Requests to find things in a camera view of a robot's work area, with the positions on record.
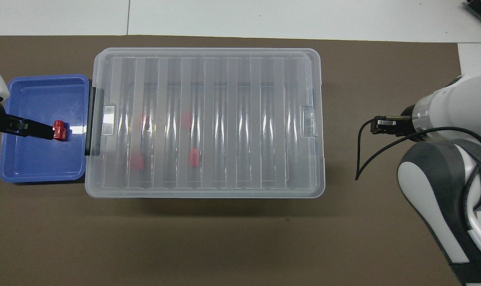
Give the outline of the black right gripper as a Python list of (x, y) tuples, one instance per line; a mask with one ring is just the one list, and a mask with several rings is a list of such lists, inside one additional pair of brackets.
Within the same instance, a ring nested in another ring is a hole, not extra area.
[(400, 115), (395, 121), (385, 116), (375, 116), (372, 121), (372, 134), (395, 134), (397, 137), (406, 137), (416, 132), (411, 116)]

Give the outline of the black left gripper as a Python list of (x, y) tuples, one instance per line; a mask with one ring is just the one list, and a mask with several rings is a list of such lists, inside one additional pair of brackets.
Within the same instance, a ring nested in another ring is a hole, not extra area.
[(0, 133), (11, 134), (21, 137), (35, 137), (46, 140), (54, 139), (54, 127), (39, 122), (25, 123), (25, 119), (13, 116), (5, 112), (0, 104)]

